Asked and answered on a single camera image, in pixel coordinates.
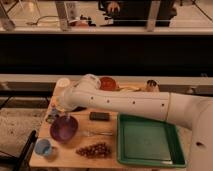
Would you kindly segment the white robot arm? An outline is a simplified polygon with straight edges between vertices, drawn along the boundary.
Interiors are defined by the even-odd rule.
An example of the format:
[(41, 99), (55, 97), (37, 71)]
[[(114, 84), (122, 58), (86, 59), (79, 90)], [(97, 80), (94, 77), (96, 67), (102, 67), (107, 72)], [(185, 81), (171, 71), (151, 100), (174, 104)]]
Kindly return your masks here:
[(158, 121), (166, 121), (192, 131), (187, 171), (213, 169), (213, 97), (170, 92), (119, 92), (100, 89), (93, 74), (71, 82), (60, 78), (58, 103), (62, 109), (99, 108)]

